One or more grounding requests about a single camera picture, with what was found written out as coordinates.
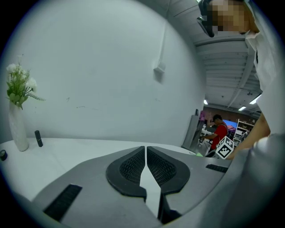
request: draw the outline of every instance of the white shelving unit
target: white shelving unit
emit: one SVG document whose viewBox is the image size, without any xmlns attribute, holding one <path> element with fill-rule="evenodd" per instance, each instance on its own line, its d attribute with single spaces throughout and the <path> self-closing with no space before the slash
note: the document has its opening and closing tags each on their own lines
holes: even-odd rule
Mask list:
<svg viewBox="0 0 285 228">
<path fill-rule="evenodd" d="M 238 119 L 235 135 L 233 137 L 233 141 L 234 141 L 235 146 L 238 146 L 240 144 L 240 138 L 241 138 L 242 134 L 245 133 L 246 131 L 248 131 L 250 127 L 253 128 L 254 125 L 240 121 L 240 119 Z"/>
</svg>

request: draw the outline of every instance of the green leaf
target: green leaf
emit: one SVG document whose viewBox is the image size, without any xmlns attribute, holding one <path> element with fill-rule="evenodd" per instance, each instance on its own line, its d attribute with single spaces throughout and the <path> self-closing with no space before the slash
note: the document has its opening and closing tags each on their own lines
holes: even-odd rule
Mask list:
<svg viewBox="0 0 285 228">
<path fill-rule="evenodd" d="M 12 87 L 12 84 L 10 82 L 7 82 L 7 85 L 8 85 L 7 95 L 8 95 L 8 97 L 10 97 L 10 94 L 13 92 L 13 87 Z"/>
<path fill-rule="evenodd" d="M 20 96 L 19 96 L 19 95 L 16 95 L 16 97 L 14 98 L 14 101 L 15 101 L 15 102 L 18 102 L 19 99 L 20 99 Z"/>
<path fill-rule="evenodd" d="M 15 100 L 15 94 L 13 94 L 13 93 L 10 94 L 9 98 L 10 98 L 10 101 L 13 102 Z"/>
<path fill-rule="evenodd" d="M 19 103 L 20 103 L 20 104 L 23 104 L 24 101 L 25 101 L 25 98 L 24 98 L 24 97 L 21 97 L 20 100 L 19 100 Z"/>
<path fill-rule="evenodd" d="M 27 93 L 26 96 L 30 96 L 36 100 L 39 100 L 39 101 L 45 101 L 45 99 L 43 98 L 39 98 L 38 96 L 34 95 L 34 94 L 31 94 L 31 93 Z"/>
</svg>

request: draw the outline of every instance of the white wall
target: white wall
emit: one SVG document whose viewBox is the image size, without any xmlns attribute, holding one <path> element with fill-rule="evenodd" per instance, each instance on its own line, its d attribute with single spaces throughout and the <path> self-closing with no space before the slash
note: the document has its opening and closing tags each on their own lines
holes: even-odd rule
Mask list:
<svg viewBox="0 0 285 228">
<path fill-rule="evenodd" d="M 164 21 L 135 0 L 36 6 L 1 59 L 0 142 L 11 140 L 5 67 L 24 54 L 22 66 L 31 70 L 37 95 L 46 99 L 23 104 L 28 136 L 40 130 L 42 137 L 180 146 L 191 115 L 203 109 L 206 76 L 194 45 L 173 19 L 163 55 L 166 73 L 154 75 Z"/>
</svg>

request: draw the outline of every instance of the person's arm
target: person's arm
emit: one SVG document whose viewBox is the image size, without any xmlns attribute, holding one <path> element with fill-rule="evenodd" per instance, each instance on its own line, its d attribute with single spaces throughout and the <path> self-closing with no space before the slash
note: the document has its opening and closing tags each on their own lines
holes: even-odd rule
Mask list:
<svg viewBox="0 0 285 228">
<path fill-rule="evenodd" d="M 269 134 L 270 128 L 264 115 L 261 113 L 261 116 L 255 123 L 249 135 L 235 148 L 235 150 L 227 157 L 227 159 L 233 159 L 238 151 L 245 148 L 251 148 L 256 141 L 268 136 Z"/>
<path fill-rule="evenodd" d="M 218 135 L 216 133 L 213 133 L 211 135 L 207 135 L 207 136 L 202 136 L 201 139 L 214 139 L 215 137 L 217 137 Z"/>
</svg>

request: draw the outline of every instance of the ceiling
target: ceiling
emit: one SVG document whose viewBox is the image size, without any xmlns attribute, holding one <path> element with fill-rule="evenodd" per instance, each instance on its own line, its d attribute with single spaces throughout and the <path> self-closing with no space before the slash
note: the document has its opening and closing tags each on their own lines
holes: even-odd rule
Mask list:
<svg viewBox="0 0 285 228">
<path fill-rule="evenodd" d="M 153 1 L 167 10 L 169 0 Z M 258 105 L 249 103 L 262 91 L 253 64 L 255 53 L 244 35 L 218 32 L 208 37 L 196 21 L 201 16 L 196 0 L 171 0 L 169 13 L 187 30 L 204 62 L 208 106 L 258 118 Z"/>
</svg>

